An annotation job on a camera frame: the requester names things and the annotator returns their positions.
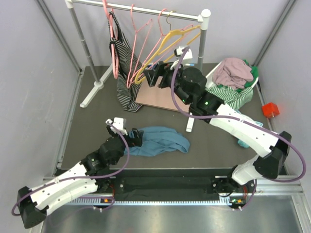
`orange object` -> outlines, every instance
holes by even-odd
[[[272,102],[262,106],[262,111],[267,118],[273,118],[280,114],[277,105]]]

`mauve garment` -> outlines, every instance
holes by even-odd
[[[234,90],[244,89],[246,82],[254,78],[249,67],[239,58],[226,58],[215,70],[212,80],[217,85],[230,86]]]

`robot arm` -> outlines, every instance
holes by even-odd
[[[244,122],[251,124],[253,122],[234,111],[222,99],[206,91],[207,79],[200,70],[194,67],[184,69],[183,66],[176,67],[176,62],[159,62],[152,70],[143,72],[149,86],[154,86],[158,77],[162,76],[158,87],[171,87],[174,72],[171,67],[173,66],[178,69],[173,85],[174,93],[185,104],[189,104],[189,112],[194,116],[219,116],[203,120],[241,139],[257,153],[251,160],[232,168],[225,184],[227,187],[229,186],[228,192],[235,191],[256,178],[275,179],[288,155],[288,145],[275,135],[264,133],[251,125],[245,124]],[[236,117],[240,121],[228,119],[225,116]],[[288,141],[291,140],[291,135],[287,132],[282,132],[280,135]]]
[[[116,117],[114,120],[107,120],[106,123],[113,125],[123,134],[129,147],[141,146],[143,132],[133,129],[134,138],[129,137],[125,129],[125,119]],[[111,137],[98,150],[90,153],[74,167],[53,180],[33,188],[25,186],[18,191],[17,199],[20,199],[41,188],[41,190],[34,192],[18,205],[26,229],[37,225],[56,209],[78,197],[89,193],[107,191],[111,182],[109,178],[91,179],[88,177],[109,174],[109,166],[117,164],[124,155],[125,144],[115,129],[109,125],[107,129]],[[69,177],[81,177],[83,179],[69,179],[60,182]]]

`white basket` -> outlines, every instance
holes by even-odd
[[[209,88],[211,85],[213,85],[214,82],[212,81],[212,77],[213,77],[215,70],[220,64],[221,62],[217,66],[215,66],[214,69],[212,69],[211,72],[207,74],[207,76],[205,76],[207,79],[207,83],[205,85],[206,88]],[[258,82],[258,77],[256,78],[255,82],[251,85],[251,87],[254,88],[257,82]]]

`white wall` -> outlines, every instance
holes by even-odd
[[[302,180],[311,204],[311,1],[297,1],[259,65],[260,84],[267,102],[278,105],[280,115],[272,120],[278,132],[292,134],[292,142],[304,155],[309,169]],[[300,174],[301,163],[291,151],[291,173]]]
[[[0,224],[23,233],[11,208],[52,172],[78,74],[34,0],[1,1],[0,22]]]
[[[56,22],[58,23],[66,40],[76,56],[79,64],[88,66],[84,51],[80,45],[77,32],[74,28],[70,13],[65,6],[64,0],[45,0]],[[198,15],[205,8],[211,10],[211,18],[207,33],[205,63],[219,62],[226,57],[240,57],[254,62],[264,41],[268,37],[276,20],[280,16],[286,0],[195,0],[191,3],[188,0],[111,0],[109,3],[131,5],[137,7],[153,8],[161,10],[167,8],[168,11],[176,10],[180,13]],[[74,4],[77,16],[80,20],[85,38],[89,45],[95,65],[109,65],[111,55],[108,48],[109,33],[107,19],[101,7],[88,6],[84,4]],[[130,20],[130,13],[115,10],[116,16],[122,25],[129,41],[134,40],[134,31]],[[157,17],[134,13],[137,27],[147,22],[149,18],[155,20],[152,36],[148,38],[147,50],[143,57],[149,53],[155,45],[160,34],[157,25]],[[162,25],[168,32],[169,26],[162,17]],[[170,19],[173,29],[183,28],[190,24],[189,21]],[[144,36],[138,39],[137,48],[140,49]],[[194,52],[196,61],[199,47],[199,39],[192,43],[191,49]]]

